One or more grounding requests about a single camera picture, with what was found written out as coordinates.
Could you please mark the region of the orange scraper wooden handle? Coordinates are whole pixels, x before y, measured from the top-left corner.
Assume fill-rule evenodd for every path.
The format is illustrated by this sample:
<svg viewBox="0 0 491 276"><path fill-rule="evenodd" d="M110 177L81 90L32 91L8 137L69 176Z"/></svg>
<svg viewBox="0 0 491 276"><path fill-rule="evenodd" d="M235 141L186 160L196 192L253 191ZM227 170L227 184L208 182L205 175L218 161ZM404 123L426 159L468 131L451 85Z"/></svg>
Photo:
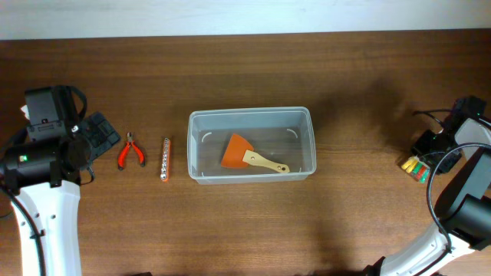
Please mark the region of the orange scraper wooden handle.
<svg viewBox="0 0 491 276"><path fill-rule="evenodd" d="M234 133L231 135L223 154L221 167L228 169L244 169L248 166L262 167L277 173L290 172L287 165L273 162L261 156L245 138Z"/></svg>

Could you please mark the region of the clear plastic container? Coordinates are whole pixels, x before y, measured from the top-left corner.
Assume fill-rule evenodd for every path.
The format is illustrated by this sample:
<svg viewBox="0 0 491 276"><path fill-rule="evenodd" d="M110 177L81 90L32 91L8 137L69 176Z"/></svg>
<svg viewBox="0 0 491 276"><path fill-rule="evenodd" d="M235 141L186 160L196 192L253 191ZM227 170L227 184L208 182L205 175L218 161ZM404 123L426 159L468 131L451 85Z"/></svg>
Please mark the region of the clear plastic container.
<svg viewBox="0 0 491 276"><path fill-rule="evenodd" d="M201 185L304 180L317 169L311 114L305 107L195 111L187 162Z"/></svg>

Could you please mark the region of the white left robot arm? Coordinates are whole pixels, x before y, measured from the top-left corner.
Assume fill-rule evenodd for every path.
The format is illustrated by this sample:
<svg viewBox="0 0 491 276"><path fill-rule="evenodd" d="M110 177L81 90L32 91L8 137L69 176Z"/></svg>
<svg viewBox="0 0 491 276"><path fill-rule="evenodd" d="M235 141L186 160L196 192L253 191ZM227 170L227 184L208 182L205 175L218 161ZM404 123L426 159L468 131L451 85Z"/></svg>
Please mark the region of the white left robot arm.
<svg viewBox="0 0 491 276"><path fill-rule="evenodd" d="M77 213L81 172L120 141L100 112L71 126L29 126L31 142L13 146L1 162L3 192L11 200L24 275L79 275Z"/></svg>

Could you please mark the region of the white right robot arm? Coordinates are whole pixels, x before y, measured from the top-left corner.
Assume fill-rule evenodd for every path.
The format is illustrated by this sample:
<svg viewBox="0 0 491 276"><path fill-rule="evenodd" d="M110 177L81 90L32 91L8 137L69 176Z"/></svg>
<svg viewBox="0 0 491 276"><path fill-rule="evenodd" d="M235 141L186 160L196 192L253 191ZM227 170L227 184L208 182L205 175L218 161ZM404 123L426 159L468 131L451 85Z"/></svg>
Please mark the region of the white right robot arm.
<svg viewBox="0 0 491 276"><path fill-rule="evenodd" d="M406 248L368 265L363 275L438 275L457 258L490 246L490 119L469 118L455 134L456 145L432 154L440 159L420 179L427 184L433 223ZM440 167L457 153L466 163L432 202L433 181Z"/></svg>

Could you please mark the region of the orange socket bit rail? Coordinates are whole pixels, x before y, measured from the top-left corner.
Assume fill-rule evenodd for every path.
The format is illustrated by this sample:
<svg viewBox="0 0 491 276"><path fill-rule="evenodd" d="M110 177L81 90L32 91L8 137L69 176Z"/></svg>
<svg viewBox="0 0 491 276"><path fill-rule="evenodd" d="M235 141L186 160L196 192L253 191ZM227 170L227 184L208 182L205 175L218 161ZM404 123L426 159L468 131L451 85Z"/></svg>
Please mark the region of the orange socket bit rail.
<svg viewBox="0 0 491 276"><path fill-rule="evenodd" d="M170 150L171 141L169 138L165 137L163 139L163 152L162 152L162 162L160 169L160 179L163 182L167 182L170 177Z"/></svg>

